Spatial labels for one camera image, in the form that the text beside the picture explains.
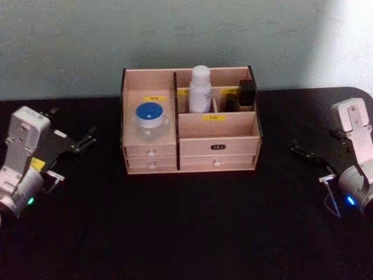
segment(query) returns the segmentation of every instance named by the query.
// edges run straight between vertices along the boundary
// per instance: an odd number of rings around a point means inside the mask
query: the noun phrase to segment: desktop organizer
[[[128,174],[255,170],[261,148],[256,108],[226,113],[226,95],[242,79],[255,83],[251,67],[211,68],[211,113],[188,113],[192,69],[124,69],[122,148]],[[135,120],[144,102],[162,106],[170,129],[147,141]]]

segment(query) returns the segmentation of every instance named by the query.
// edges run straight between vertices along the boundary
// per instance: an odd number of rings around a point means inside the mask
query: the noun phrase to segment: wall
[[[0,99],[118,95],[123,67],[197,64],[251,64],[260,89],[373,93],[370,0],[5,2]]]

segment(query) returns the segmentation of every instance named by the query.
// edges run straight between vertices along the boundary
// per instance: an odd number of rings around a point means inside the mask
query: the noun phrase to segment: table surface
[[[372,99],[355,88],[260,92],[256,172],[147,176],[125,173],[119,98],[0,103],[3,138],[10,114],[26,105],[57,106],[55,128],[79,139],[95,125],[98,140],[76,161],[59,161],[66,181],[1,227],[0,278],[369,278],[373,226],[339,193],[343,217],[330,214],[317,181],[327,172],[289,151],[294,138],[332,149],[330,107],[351,97],[364,98],[372,115]]]

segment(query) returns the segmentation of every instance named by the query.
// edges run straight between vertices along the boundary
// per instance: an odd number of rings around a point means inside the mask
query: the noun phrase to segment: yellow label
[[[167,96],[145,96],[144,102],[150,102],[150,101],[166,101]]]
[[[177,90],[177,95],[188,95],[189,94],[189,88],[185,88],[185,89],[178,89]]]
[[[239,92],[240,92],[240,88],[239,87],[231,87],[229,89],[222,89],[220,91],[220,94],[222,94],[222,95],[228,95],[229,93],[231,93],[233,95],[237,95]]]
[[[36,157],[33,157],[31,159],[31,167],[37,171],[41,171],[41,169],[44,167],[45,162],[43,162],[40,159],[37,159]]]
[[[226,115],[203,115],[202,119],[204,121],[226,121]]]

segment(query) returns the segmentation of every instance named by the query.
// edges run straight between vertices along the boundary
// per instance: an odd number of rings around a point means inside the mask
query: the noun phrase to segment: drawer
[[[258,136],[182,138],[180,156],[256,154]]]
[[[158,174],[158,173],[174,173],[177,172],[176,167],[157,167],[155,170],[149,170],[148,168],[127,168],[128,174]]]
[[[219,171],[253,169],[254,155],[184,156],[180,158],[182,171]]]
[[[125,147],[127,157],[151,157],[176,156],[175,145],[154,146],[127,146]]]
[[[130,169],[140,168],[148,172],[157,171],[161,167],[174,167],[176,168],[176,157],[137,157],[127,159],[128,167]]]

